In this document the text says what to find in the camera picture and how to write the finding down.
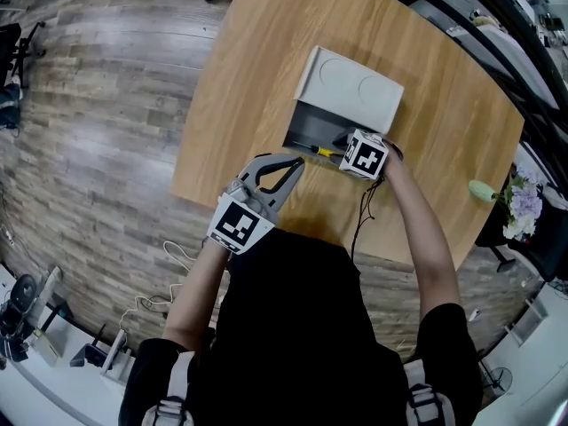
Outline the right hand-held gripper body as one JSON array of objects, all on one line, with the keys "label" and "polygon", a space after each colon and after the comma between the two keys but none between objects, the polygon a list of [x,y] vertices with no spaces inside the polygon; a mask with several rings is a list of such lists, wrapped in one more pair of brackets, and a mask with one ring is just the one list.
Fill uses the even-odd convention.
[{"label": "right hand-held gripper body", "polygon": [[339,170],[365,180],[377,180],[388,152],[378,133],[356,129],[349,138]]}]

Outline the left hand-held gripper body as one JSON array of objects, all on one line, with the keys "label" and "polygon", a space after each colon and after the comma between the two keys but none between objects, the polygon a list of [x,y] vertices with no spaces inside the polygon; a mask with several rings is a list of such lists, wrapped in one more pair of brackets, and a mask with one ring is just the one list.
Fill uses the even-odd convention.
[{"label": "left hand-held gripper body", "polygon": [[260,197],[243,181],[234,178],[218,197],[208,237],[239,255],[262,240],[275,224],[276,218]]}]

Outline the yellow black screwdriver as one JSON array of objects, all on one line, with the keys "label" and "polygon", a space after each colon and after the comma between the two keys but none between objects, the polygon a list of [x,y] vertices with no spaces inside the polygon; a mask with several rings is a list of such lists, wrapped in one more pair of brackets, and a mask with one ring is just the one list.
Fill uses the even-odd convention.
[{"label": "yellow black screwdriver", "polygon": [[330,150],[321,146],[315,146],[315,145],[306,145],[304,143],[301,143],[299,141],[293,141],[293,144],[306,148],[308,150],[310,150],[312,153],[318,155],[318,156],[323,156],[326,158],[331,159],[332,157],[343,157],[343,153],[338,153],[334,150]]}]

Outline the grey drawer box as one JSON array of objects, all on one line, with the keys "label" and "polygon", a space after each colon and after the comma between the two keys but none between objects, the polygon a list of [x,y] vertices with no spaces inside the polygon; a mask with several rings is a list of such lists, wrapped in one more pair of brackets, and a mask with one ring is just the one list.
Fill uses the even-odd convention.
[{"label": "grey drawer box", "polygon": [[293,96],[283,145],[304,154],[335,149],[347,130],[388,134],[405,87],[323,47],[312,49]]}]

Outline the person's left forearm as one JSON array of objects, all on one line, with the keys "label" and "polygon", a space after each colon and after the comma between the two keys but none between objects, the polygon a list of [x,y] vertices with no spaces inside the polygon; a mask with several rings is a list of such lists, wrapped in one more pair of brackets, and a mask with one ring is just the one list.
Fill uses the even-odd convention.
[{"label": "person's left forearm", "polygon": [[200,352],[229,256],[226,248],[207,239],[170,307],[163,339]]}]

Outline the person's right forearm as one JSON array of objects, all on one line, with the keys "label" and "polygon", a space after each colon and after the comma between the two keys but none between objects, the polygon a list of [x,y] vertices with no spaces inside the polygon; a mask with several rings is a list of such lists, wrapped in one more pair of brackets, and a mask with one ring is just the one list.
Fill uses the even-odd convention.
[{"label": "person's right forearm", "polygon": [[461,301],[454,261],[438,218],[412,172],[390,142],[384,176],[390,183],[406,230],[408,247],[414,264],[419,296],[420,314],[442,304]]}]

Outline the person's black clothing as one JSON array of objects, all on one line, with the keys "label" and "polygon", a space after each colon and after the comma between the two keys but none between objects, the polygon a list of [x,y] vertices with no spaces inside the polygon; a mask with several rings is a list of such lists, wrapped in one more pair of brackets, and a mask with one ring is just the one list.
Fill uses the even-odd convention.
[{"label": "person's black clothing", "polygon": [[[346,249],[276,229],[228,270],[215,340],[190,363],[182,396],[195,426],[406,426],[403,363],[375,340]],[[120,426],[142,426],[165,399],[182,351],[161,338],[139,345]],[[426,313],[414,355],[456,426],[471,426],[482,383],[460,305]]]}]

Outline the pale green vase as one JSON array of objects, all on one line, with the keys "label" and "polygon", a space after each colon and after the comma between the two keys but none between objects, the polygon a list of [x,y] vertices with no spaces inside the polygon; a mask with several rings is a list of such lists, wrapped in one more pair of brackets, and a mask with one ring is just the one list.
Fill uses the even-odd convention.
[{"label": "pale green vase", "polygon": [[499,195],[488,184],[476,179],[469,181],[468,188],[473,196],[485,202],[494,202]]}]

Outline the purple white flower bouquet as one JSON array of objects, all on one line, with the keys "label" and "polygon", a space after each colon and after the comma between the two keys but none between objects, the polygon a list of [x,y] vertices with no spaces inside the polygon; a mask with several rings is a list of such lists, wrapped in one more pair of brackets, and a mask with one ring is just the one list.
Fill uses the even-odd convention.
[{"label": "purple white flower bouquet", "polygon": [[507,184],[497,196],[507,212],[507,223],[502,228],[506,239],[523,241],[535,234],[543,208],[541,189],[535,170],[518,164],[509,173]]}]

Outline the black router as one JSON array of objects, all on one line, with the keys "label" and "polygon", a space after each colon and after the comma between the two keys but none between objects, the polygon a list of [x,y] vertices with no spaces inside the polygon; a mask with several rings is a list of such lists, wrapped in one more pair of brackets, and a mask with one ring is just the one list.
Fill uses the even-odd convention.
[{"label": "black router", "polygon": [[101,327],[98,334],[95,336],[91,343],[85,344],[77,353],[71,358],[69,366],[83,367],[89,363],[95,367],[102,368],[107,360],[108,353],[98,347],[99,339],[101,338],[105,325]]}]

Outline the black chair with bottle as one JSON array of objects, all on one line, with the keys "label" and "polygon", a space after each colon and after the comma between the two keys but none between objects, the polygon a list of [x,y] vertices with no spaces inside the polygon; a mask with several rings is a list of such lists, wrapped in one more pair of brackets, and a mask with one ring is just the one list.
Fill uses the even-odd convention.
[{"label": "black chair with bottle", "polygon": [[499,260],[497,270],[504,271],[517,260],[546,282],[568,280],[568,209],[555,207],[542,193],[542,212],[535,234],[523,241],[508,240],[502,228],[507,212],[497,201],[475,244],[490,249]]}]

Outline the black floor fan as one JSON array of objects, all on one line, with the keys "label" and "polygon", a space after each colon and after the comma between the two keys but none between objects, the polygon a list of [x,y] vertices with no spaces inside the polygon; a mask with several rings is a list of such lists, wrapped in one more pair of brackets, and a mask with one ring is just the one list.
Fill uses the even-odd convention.
[{"label": "black floor fan", "polygon": [[484,390],[494,396],[502,396],[511,387],[513,376],[506,367],[497,367],[485,373],[483,381]]}]

